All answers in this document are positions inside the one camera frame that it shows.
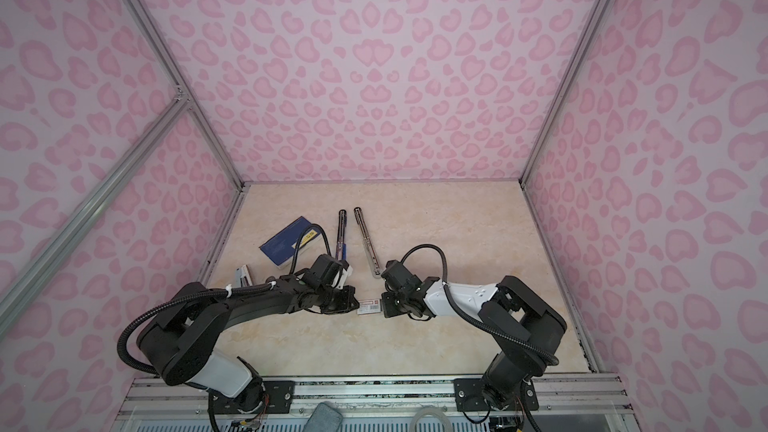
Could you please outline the red white staple box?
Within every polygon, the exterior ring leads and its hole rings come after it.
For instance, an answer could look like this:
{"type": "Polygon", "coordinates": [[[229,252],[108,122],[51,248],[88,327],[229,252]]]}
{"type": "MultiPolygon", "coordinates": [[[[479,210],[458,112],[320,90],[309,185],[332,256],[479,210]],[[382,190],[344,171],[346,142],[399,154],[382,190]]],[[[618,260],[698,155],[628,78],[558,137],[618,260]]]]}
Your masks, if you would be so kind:
{"type": "Polygon", "coordinates": [[[380,314],[382,312],[382,304],[380,299],[366,299],[360,302],[357,309],[358,315],[373,315],[380,314]]]}

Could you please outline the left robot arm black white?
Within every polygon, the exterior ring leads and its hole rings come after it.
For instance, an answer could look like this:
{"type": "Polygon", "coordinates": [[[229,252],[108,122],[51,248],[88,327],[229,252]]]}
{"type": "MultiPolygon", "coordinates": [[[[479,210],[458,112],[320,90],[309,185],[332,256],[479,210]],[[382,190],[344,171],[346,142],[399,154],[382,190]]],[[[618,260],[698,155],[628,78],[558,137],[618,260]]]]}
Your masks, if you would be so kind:
{"type": "Polygon", "coordinates": [[[224,331],[271,315],[313,308],[322,315],[338,315],[359,307],[350,285],[336,288],[294,275],[230,289],[208,289],[192,282],[172,300],[138,317],[123,338],[139,332],[136,345],[147,361],[132,364],[160,376],[167,385],[204,389],[251,411],[263,401],[263,379],[244,359],[229,357],[216,348],[224,331]]]}

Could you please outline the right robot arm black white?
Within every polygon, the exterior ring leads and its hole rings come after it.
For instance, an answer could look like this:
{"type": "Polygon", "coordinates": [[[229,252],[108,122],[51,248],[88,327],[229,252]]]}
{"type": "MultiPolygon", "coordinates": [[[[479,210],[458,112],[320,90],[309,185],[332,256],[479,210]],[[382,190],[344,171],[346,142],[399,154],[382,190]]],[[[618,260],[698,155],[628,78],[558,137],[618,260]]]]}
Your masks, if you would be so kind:
{"type": "Polygon", "coordinates": [[[559,364],[556,352],[566,321],[518,277],[478,286],[451,283],[444,277],[422,280],[403,262],[392,260],[382,278],[385,317],[454,316],[494,338],[500,351],[480,379],[481,397],[493,409],[523,403],[523,384],[559,364]]]}

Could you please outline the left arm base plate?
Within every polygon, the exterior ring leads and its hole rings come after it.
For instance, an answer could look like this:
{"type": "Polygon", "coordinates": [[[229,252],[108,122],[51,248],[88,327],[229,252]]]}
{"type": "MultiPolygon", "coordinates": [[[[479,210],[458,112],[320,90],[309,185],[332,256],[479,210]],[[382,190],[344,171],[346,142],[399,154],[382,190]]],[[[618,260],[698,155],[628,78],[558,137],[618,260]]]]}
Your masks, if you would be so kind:
{"type": "Polygon", "coordinates": [[[235,398],[213,393],[209,397],[208,411],[216,414],[287,414],[295,392],[295,381],[267,380],[249,384],[235,398]]]}

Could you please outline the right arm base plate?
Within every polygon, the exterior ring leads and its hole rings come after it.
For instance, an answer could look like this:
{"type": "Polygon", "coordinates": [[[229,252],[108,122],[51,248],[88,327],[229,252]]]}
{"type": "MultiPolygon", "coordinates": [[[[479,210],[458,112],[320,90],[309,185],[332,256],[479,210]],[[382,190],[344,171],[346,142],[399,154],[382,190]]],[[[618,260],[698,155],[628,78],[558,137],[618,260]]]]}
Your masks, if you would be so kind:
{"type": "Polygon", "coordinates": [[[539,401],[531,381],[520,381],[501,388],[481,378],[457,378],[452,384],[455,405],[460,412],[539,410],[539,401]]]}

